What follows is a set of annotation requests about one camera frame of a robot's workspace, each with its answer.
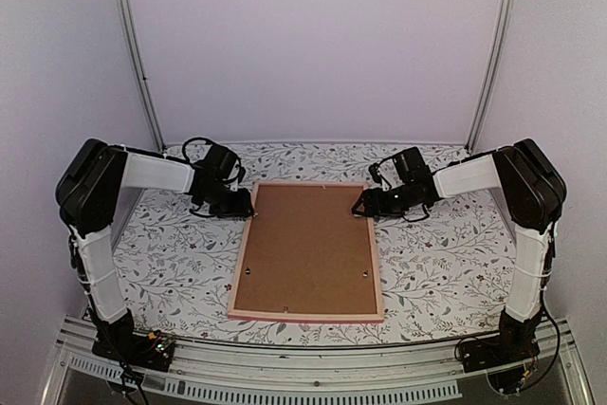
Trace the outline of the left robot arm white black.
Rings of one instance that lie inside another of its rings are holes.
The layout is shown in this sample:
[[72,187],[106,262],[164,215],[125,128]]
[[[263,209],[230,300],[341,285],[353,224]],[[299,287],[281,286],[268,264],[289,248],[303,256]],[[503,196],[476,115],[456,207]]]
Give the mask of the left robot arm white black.
[[248,218],[254,209],[241,187],[246,170],[229,148],[206,139],[200,160],[174,157],[88,139],[60,179],[55,197],[70,232],[72,264],[80,275],[105,347],[121,361],[134,360],[141,343],[122,297],[111,247],[120,191],[156,189],[185,194],[208,218]]

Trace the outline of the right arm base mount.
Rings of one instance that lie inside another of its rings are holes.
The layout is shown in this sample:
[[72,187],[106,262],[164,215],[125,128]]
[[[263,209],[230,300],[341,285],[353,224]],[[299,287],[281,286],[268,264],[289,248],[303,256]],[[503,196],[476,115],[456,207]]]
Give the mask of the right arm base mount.
[[518,394],[537,370],[539,345],[535,340],[507,348],[499,337],[465,337],[456,343],[454,357],[465,373],[497,371],[487,374],[493,391],[502,395]]

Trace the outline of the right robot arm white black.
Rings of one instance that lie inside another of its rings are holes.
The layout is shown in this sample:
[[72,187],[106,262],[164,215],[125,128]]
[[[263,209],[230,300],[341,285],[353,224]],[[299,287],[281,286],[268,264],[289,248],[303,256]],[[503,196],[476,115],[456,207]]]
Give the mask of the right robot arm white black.
[[510,363],[532,341],[544,310],[543,293],[552,271],[555,237],[567,196],[564,180],[531,138],[433,171],[416,147],[390,161],[401,183],[392,187],[379,164],[369,167],[375,187],[364,190],[351,213],[363,217],[402,218],[421,207],[464,193],[498,189],[514,224],[516,256],[513,282],[499,320],[499,336],[490,344],[497,362]]

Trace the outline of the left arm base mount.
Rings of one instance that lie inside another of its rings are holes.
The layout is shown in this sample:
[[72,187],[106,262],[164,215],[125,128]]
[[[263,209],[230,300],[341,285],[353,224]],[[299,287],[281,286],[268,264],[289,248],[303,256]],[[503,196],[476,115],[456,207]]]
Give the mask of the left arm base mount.
[[93,344],[98,357],[159,372],[168,372],[175,352],[175,338],[159,330],[137,334],[102,335]]

